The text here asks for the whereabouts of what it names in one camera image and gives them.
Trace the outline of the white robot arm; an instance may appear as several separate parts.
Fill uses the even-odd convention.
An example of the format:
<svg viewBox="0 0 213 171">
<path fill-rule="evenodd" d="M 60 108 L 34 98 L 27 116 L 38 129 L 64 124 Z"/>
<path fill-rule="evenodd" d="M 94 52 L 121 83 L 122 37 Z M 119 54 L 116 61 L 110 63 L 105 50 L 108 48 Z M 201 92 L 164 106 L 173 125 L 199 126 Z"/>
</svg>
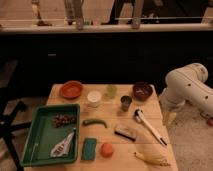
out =
<svg viewBox="0 0 213 171">
<path fill-rule="evenodd" d="M 208 71 L 200 63 L 192 63 L 167 73 L 166 87 L 159 96 L 165 126 L 172 123 L 176 111 L 186 101 L 207 114 L 213 114 L 213 88 L 205 84 L 207 78 Z"/>
</svg>

